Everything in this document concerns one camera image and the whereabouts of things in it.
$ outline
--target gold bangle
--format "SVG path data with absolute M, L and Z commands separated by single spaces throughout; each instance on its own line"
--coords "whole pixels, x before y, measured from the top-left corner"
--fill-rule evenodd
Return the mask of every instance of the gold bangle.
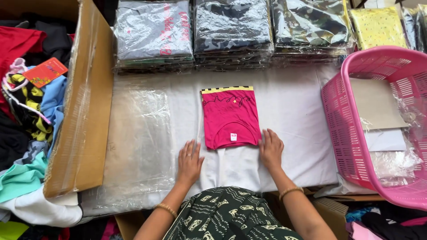
M 293 191 L 301 191 L 302 193 L 304 193 L 304 189 L 302 189 L 302 187 L 294 187 L 294 188 L 288 188 L 285 191 L 283 191 L 280 196 L 279 196 L 279 201 L 282 201 L 283 197 Z
M 159 203 L 159 204 L 157 204 L 156 206 L 154 206 L 154 208 L 153 208 L 153 209 L 156 209 L 156 208 L 162 208 L 162 209 L 164 209 L 164 210 L 168 211 L 170 214 L 172 214 L 172 216 L 173 216 L 175 219 L 178 217 L 178 214 L 176 214 L 176 212 L 175 212 L 171 207 L 169 207 L 168 205 L 166 205 L 166 204 L 164 204 L 164 203 Z

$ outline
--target pink t-shirt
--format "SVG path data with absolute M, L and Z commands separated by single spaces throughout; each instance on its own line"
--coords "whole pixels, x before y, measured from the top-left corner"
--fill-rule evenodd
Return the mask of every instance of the pink t-shirt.
M 252 86 L 208 88 L 201 93 L 207 149 L 258 144 L 261 131 Z

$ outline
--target hand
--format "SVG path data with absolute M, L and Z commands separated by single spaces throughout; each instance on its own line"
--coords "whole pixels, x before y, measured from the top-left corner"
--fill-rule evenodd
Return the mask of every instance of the hand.
M 258 141 L 262 163 L 269 171 L 282 169 L 283 141 L 271 129 L 263 129 L 263 133 L 264 142 L 262 139 Z
M 191 140 L 191 142 L 187 142 L 184 148 L 179 151 L 178 156 L 178 175 L 176 183 L 183 184 L 188 188 L 199 179 L 202 163 L 205 159 L 205 157 L 199 158 L 200 143 L 197 143 L 193 153 L 194 145 L 194 139 Z

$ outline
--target clothing label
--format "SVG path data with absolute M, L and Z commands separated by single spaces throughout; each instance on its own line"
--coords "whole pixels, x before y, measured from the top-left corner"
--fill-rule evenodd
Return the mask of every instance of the clothing label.
M 22 75 L 34 86 L 41 88 L 66 73 L 68 69 L 56 58 L 51 58 Z
M 237 133 L 232 133 L 231 134 L 231 140 L 232 141 L 237 141 Z

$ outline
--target pink plastic basket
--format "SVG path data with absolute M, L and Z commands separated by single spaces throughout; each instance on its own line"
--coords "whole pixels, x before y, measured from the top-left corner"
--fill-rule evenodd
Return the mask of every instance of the pink plastic basket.
M 378 181 L 363 135 L 350 77 L 387 79 L 393 94 L 415 112 L 420 127 L 409 140 L 424 161 L 408 185 L 383 187 Z M 351 54 L 341 73 L 322 88 L 322 100 L 339 173 L 346 180 L 377 191 L 387 201 L 427 211 L 427 54 L 394 46 L 380 46 Z

